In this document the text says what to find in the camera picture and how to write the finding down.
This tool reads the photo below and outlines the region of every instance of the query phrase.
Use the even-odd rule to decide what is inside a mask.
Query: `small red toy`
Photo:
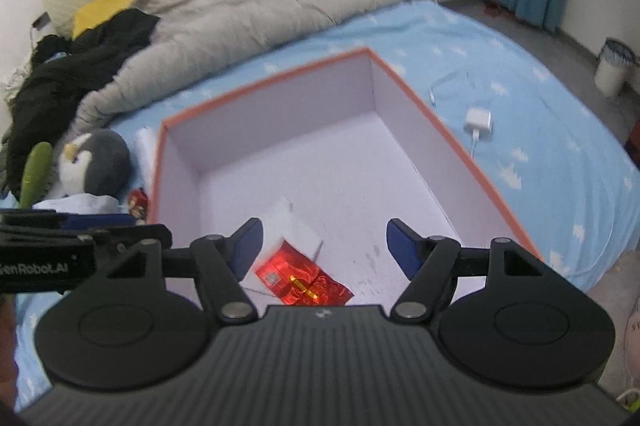
[[[149,199],[142,188],[132,190],[127,196],[127,207],[129,215],[135,216],[139,220],[146,220],[146,210],[149,207]]]

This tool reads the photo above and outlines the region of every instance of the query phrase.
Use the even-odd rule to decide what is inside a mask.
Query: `gray blanket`
[[[159,16],[151,45],[87,95],[68,136],[107,124],[236,62],[402,0],[136,0]]]

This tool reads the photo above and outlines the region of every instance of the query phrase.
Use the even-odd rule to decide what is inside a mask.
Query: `red foil packet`
[[[349,289],[287,242],[258,266],[255,274],[285,305],[341,306],[353,297]]]

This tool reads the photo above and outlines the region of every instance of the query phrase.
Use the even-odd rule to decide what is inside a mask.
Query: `light blue bedsheet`
[[[369,46],[430,102],[467,149],[466,111],[492,112],[490,141],[475,160],[545,261],[581,289],[592,287],[640,235],[640,172],[602,123],[539,61],[509,39],[430,1],[361,16],[231,67],[111,127],[132,146],[143,126],[233,88],[312,60]],[[142,184],[140,177],[132,184]],[[33,351],[37,317],[60,297],[18,298],[18,408],[48,388]]]

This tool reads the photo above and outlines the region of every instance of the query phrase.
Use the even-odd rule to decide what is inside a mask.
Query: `penguin plush toy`
[[[58,173],[67,195],[89,193],[118,198],[131,176],[124,139],[113,130],[85,133],[65,145]]]

